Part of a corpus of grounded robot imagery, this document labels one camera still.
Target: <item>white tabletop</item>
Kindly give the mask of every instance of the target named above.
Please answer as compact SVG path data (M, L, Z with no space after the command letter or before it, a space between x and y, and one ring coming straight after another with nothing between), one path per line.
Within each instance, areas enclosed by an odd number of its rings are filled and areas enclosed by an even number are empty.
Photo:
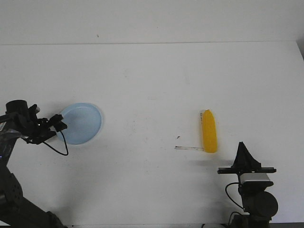
M97 105L102 131L57 155L18 141L9 168L24 196L65 224L227 222L224 187L239 141L275 183L273 222L304 222L304 63L295 42L0 46L0 111L15 99L51 117ZM199 112L215 115L216 154L200 147ZM58 139L49 142L58 149ZM231 195L240 202L236 188Z

